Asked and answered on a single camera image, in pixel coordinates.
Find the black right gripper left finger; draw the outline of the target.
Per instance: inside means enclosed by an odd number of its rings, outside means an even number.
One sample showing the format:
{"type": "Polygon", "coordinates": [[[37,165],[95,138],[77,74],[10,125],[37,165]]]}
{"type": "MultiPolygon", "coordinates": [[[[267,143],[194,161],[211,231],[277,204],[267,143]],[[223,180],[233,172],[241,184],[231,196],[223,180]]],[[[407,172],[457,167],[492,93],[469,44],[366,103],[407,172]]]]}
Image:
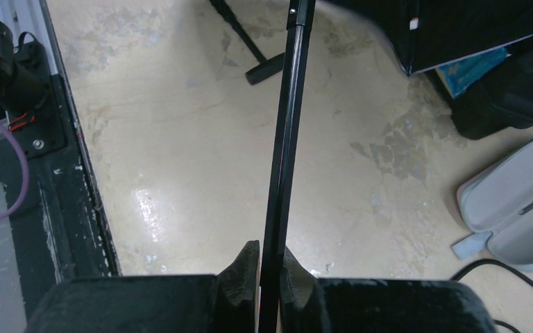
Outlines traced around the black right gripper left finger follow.
{"type": "Polygon", "coordinates": [[[217,275],[77,279],[39,303],[26,332],[254,332],[259,241],[217,275]]]}

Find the pink umbrella case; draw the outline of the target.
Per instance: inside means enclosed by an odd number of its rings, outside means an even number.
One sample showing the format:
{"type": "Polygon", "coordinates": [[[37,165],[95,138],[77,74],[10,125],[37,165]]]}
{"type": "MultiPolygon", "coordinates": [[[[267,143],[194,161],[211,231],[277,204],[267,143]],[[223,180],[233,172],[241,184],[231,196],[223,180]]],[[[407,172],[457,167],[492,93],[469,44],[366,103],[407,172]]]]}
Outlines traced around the pink umbrella case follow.
{"type": "Polygon", "coordinates": [[[457,204],[471,230],[452,245],[459,259],[487,249],[496,260],[533,273],[533,139],[461,185],[457,204]]]}

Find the purple umbrella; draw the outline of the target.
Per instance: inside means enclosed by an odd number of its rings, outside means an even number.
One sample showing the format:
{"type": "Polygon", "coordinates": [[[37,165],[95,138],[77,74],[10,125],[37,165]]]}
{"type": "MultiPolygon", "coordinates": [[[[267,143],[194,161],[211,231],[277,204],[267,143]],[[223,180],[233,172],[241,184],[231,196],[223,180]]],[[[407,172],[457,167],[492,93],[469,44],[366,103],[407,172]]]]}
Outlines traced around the purple umbrella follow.
{"type": "Polygon", "coordinates": [[[533,138],[508,129],[478,142],[456,133],[424,79],[406,79],[365,58],[363,78],[335,93],[284,107],[285,164],[276,243],[330,278],[446,278],[461,268],[451,244],[466,236],[459,184],[533,138]]]}

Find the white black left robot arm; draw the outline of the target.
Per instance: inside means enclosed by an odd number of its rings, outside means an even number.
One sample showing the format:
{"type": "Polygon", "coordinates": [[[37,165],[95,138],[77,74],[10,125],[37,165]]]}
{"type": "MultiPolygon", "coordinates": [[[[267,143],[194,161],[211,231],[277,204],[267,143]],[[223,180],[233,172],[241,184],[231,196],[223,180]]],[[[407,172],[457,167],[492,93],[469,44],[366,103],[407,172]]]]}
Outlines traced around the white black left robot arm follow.
{"type": "Polygon", "coordinates": [[[13,42],[11,30],[0,21],[0,107],[15,118],[15,132],[37,119],[51,90],[41,70],[47,65],[44,47],[34,34],[24,31],[13,42]]]}

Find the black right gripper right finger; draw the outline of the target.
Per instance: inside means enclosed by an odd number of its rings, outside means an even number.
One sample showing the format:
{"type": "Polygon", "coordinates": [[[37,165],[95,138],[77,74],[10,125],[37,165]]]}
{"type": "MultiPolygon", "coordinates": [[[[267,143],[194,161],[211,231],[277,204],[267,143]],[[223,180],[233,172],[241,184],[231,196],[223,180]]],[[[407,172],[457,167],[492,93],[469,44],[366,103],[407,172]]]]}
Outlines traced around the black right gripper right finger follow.
{"type": "Polygon", "coordinates": [[[283,332],[496,332],[484,303],[445,280],[315,277],[285,250],[283,332]]]}

